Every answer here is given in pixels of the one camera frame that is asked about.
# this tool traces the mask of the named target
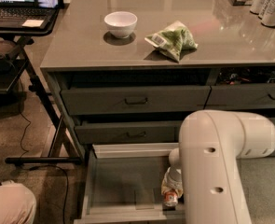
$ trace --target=gray countertop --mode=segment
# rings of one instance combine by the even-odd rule
[[[261,25],[249,6],[227,0],[73,0],[42,62],[42,70],[217,67],[275,64],[275,28]],[[134,34],[115,39],[103,18],[126,10],[138,17]],[[198,49],[176,63],[145,40],[174,21],[191,31]]]

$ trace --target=smartphone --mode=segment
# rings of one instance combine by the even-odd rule
[[[35,7],[64,8],[63,0],[34,0]]]

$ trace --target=snack bag in drawer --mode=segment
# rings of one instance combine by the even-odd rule
[[[182,50],[196,49],[191,32],[180,22],[175,21],[165,29],[148,35],[145,40],[163,55],[179,62]]]

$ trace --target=bowl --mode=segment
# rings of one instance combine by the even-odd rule
[[[117,11],[108,14],[104,22],[109,32],[116,38],[126,38],[134,31],[137,17],[127,11]]]

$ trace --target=closed drawer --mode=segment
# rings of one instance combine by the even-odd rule
[[[210,88],[160,86],[62,91],[69,115],[193,111],[202,109]]]
[[[75,126],[80,144],[177,142],[182,121],[85,123]]]
[[[275,84],[213,86],[206,108],[275,108]]]

